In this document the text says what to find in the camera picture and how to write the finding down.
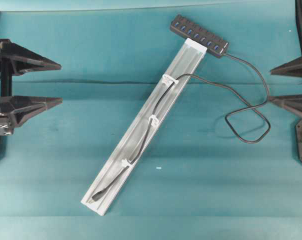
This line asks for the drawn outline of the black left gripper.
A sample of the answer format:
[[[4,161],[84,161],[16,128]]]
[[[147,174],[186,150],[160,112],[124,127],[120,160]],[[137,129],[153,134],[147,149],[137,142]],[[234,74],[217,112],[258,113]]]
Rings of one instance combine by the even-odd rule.
[[[13,128],[63,102],[61,97],[11,96],[12,76],[61,68],[53,60],[0,38],[0,136],[11,136]]]

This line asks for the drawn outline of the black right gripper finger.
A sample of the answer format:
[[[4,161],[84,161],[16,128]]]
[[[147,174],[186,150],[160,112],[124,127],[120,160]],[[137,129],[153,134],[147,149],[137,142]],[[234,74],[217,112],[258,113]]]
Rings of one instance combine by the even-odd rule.
[[[269,102],[302,118],[302,94],[270,96]]]
[[[271,69],[270,74],[302,78],[302,56]]]

